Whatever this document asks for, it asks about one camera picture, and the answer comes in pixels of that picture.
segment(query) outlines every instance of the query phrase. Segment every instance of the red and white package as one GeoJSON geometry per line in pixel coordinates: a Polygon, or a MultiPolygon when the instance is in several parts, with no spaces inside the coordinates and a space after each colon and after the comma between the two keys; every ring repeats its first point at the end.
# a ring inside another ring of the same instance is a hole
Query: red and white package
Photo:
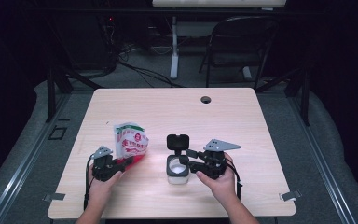
{"type": "Polygon", "coordinates": [[[117,162],[132,157],[132,163],[126,167],[128,170],[144,157],[149,139],[145,135],[145,129],[136,123],[128,122],[115,125],[114,129],[117,162]]]}

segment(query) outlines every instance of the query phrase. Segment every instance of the person's arm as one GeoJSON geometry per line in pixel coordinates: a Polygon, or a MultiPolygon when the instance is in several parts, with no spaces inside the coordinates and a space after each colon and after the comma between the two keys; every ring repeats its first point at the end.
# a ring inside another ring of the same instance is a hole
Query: person's arm
{"type": "Polygon", "coordinates": [[[100,222],[103,210],[112,194],[113,186],[121,178],[121,176],[122,173],[119,171],[106,182],[93,179],[91,165],[89,168],[89,179],[91,179],[89,188],[89,204],[77,220],[76,224],[93,224],[100,222]]]}
{"type": "MultiPolygon", "coordinates": [[[[232,161],[227,153],[225,153],[225,155],[227,159],[232,161]]],[[[223,175],[215,180],[201,171],[197,171],[197,177],[203,184],[211,189],[213,196],[227,211],[232,224],[258,223],[257,219],[255,219],[240,199],[238,199],[235,193],[235,175],[229,167],[223,175]]]]}

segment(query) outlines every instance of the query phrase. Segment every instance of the office chair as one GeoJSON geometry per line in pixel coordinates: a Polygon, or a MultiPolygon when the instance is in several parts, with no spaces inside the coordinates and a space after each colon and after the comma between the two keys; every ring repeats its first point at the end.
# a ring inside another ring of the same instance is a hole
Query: office chair
{"type": "Polygon", "coordinates": [[[231,17],[217,23],[199,70],[200,73],[207,64],[206,87],[211,66],[239,67],[241,71],[245,66],[257,66],[256,88],[278,26],[278,21],[271,17],[231,17]]]}

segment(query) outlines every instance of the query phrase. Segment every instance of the black cable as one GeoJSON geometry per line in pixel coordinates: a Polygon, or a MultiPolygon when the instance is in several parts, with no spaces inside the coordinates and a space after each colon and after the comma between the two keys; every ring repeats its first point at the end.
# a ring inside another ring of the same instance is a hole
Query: black cable
{"type": "Polygon", "coordinates": [[[231,163],[232,167],[235,168],[235,165],[234,165],[234,162],[233,162],[233,161],[231,161],[231,160],[229,160],[229,159],[227,159],[227,158],[226,158],[226,161],[229,161],[229,162],[231,163]]]}
{"type": "Polygon", "coordinates": [[[240,175],[238,174],[237,169],[235,169],[234,163],[232,163],[232,165],[227,164],[227,166],[231,168],[231,170],[234,172],[235,176],[237,177],[237,197],[238,199],[241,199],[242,183],[241,183],[240,175]]]}
{"type": "Polygon", "coordinates": [[[121,50],[120,53],[118,54],[118,57],[124,61],[127,62],[130,58],[129,54],[131,51],[139,49],[136,45],[134,44],[127,44],[126,46],[124,46],[121,50]]]}
{"type": "Polygon", "coordinates": [[[149,81],[147,81],[147,79],[139,72],[137,72],[139,76],[141,76],[141,78],[144,80],[145,83],[147,83],[151,88],[154,88],[154,86],[152,84],[150,84],[149,81]]]}
{"type": "Polygon", "coordinates": [[[123,66],[125,66],[127,68],[130,68],[131,70],[137,72],[141,76],[152,77],[152,78],[157,79],[157,80],[159,80],[161,82],[167,83],[167,84],[169,84],[171,86],[171,88],[173,88],[173,87],[183,88],[184,87],[184,86],[181,86],[179,84],[175,84],[175,83],[171,82],[167,77],[163,76],[160,73],[157,73],[157,72],[145,69],[145,68],[135,67],[135,66],[132,66],[132,65],[124,63],[124,62],[118,62],[118,64],[121,64],[121,65],[123,65],[123,66]]]}
{"type": "Polygon", "coordinates": [[[86,210],[87,205],[89,204],[89,191],[90,191],[90,185],[89,185],[89,166],[90,161],[92,159],[92,155],[89,156],[89,160],[87,161],[87,167],[86,167],[86,193],[84,194],[84,204],[83,209],[86,210]]]}
{"type": "Polygon", "coordinates": [[[107,75],[111,74],[113,72],[113,69],[112,68],[107,68],[106,70],[102,71],[102,72],[98,72],[96,74],[92,74],[92,75],[82,75],[80,74],[82,77],[86,77],[87,79],[94,79],[94,78],[97,78],[97,77],[106,77],[107,75]]]}

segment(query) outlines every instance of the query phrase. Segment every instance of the wooden table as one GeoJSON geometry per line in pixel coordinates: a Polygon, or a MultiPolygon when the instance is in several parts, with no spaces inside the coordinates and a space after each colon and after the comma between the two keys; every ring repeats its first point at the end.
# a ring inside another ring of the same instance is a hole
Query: wooden table
{"type": "Polygon", "coordinates": [[[226,211],[194,174],[185,185],[166,175],[168,134],[190,136],[190,148],[216,138],[241,146],[229,151],[241,176],[241,200],[257,217],[291,216],[296,207],[280,193],[289,188],[253,89],[99,89],[94,92],[57,187],[52,219],[78,218],[83,211],[85,169],[99,146],[115,150],[113,126],[136,122],[150,139],[144,158],[115,185],[104,218],[227,217],[226,211]],[[211,98],[204,104],[200,98],[211,98]]]}

